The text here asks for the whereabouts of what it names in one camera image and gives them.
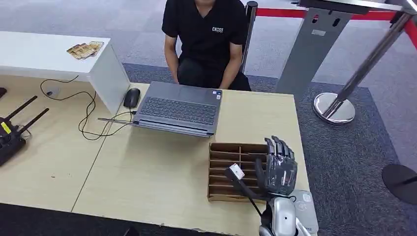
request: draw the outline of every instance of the black round object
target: black round object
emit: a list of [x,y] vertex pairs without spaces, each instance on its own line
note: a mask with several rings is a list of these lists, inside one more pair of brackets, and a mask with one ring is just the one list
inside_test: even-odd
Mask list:
[[403,165],[390,164],[382,169],[382,180],[398,199],[417,205],[417,174]]

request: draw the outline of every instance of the black pants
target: black pants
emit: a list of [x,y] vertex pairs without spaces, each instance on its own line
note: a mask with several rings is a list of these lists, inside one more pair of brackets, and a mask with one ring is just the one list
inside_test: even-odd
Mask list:
[[[182,59],[178,67],[178,81],[182,85],[218,89],[223,79],[224,71],[204,67],[192,59]],[[248,78],[239,72],[229,86],[232,90],[251,91]]]

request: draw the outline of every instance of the stanchion base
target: stanchion base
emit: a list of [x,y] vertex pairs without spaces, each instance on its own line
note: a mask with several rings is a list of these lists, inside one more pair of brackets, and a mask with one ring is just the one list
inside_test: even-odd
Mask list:
[[387,165],[382,169],[382,180],[387,189],[398,199],[410,204],[417,204],[417,181],[402,184],[417,174],[410,168],[402,165]]
[[323,113],[336,97],[337,94],[331,92],[324,92],[317,95],[313,102],[314,112],[318,117],[331,124],[346,124],[351,122],[355,118],[355,108],[349,100],[344,101],[342,106],[330,118],[323,116]]

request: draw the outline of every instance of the cardboard organizer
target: cardboard organizer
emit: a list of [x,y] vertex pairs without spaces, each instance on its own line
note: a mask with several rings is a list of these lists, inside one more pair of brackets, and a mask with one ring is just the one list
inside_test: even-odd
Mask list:
[[261,158],[265,169],[268,146],[263,144],[211,143],[209,147],[208,194],[209,201],[248,202],[236,191],[225,176],[225,170],[238,164],[245,173],[243,182],[255,193],[260,193],[255,173],[255,160]]

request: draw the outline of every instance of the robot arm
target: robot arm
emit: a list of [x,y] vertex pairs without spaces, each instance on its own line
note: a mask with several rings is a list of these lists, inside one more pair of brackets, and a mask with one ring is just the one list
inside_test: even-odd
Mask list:
[[[250,199],[261,217],[260,236],[310,236],[296,217],[296,208],[289,195],[297,179],[297,162],[293,151],[287,144],[272,136],[265,138],[268,145],[267,168],[262,168],[260,159],[256,160],[257,183],[262,195],[255,194],[235,175],[232,167],[226,169],[226,177],[233,186]],[[253,199],[267,201],[267,209],[260,213]]]

